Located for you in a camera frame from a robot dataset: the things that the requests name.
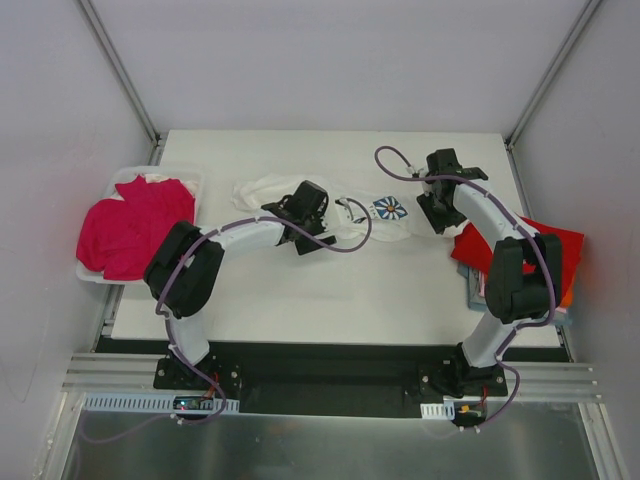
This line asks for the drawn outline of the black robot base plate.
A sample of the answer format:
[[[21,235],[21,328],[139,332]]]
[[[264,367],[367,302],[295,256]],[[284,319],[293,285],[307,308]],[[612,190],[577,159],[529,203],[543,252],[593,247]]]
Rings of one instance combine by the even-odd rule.
[[[498,366],[467,367],[458,346],[213,342],[191,372],[157,363],[157,390],[205,392],[216,381],[243,413],[416,418],[447,397],[507,397]]]

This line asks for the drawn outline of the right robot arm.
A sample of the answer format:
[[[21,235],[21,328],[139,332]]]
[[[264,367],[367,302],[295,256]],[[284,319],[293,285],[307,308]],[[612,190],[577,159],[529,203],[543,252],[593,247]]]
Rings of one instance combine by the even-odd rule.
[[[449,373],[452,388],[470,395],[485,383],[483,368],[496,365],[518,333],[541,329],[554,318],[562,286],[562,243],[528,226],[491,191],[488,181],[454,175],[424,177],[433,205],[428,219],[443,230],[466,218],[489,245],[487,312],[461,344],[465,361]]]

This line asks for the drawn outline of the white t-shirt with flower print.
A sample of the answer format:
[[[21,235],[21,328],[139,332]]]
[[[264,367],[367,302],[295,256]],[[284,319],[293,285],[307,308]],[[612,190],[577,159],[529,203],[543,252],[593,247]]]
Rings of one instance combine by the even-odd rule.
[[[291,195],[308,180],[328,194],[324,225],[340,240],[361,238],[372,219],[371,238],[379,242],[398,242],[411,236],[428,239],[452,239],[464,227],[451,227],[435,233],[420,209],[416,196],[398,190],[358,190],[317,175],[268,174],[257,180],[240,181],[233,187],[231,201],[236,209],[252,212]]]

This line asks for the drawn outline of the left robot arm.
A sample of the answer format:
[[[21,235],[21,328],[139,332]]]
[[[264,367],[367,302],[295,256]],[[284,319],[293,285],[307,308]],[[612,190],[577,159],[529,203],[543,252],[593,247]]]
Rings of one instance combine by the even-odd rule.
[[[211,235],[188,221],[179,221],[169,230],[146,267],[143,281],[159,302],[170,350],[181,360],[176,374],[187,387],[199,389],[211,378],[201,310],[223,263],[289,242],[300,255],[318,250],[320,246],[310,238],[326,232],[328,206],[328,193],[305,180],[293,194],[261,206],[252,218],[220,227]]]

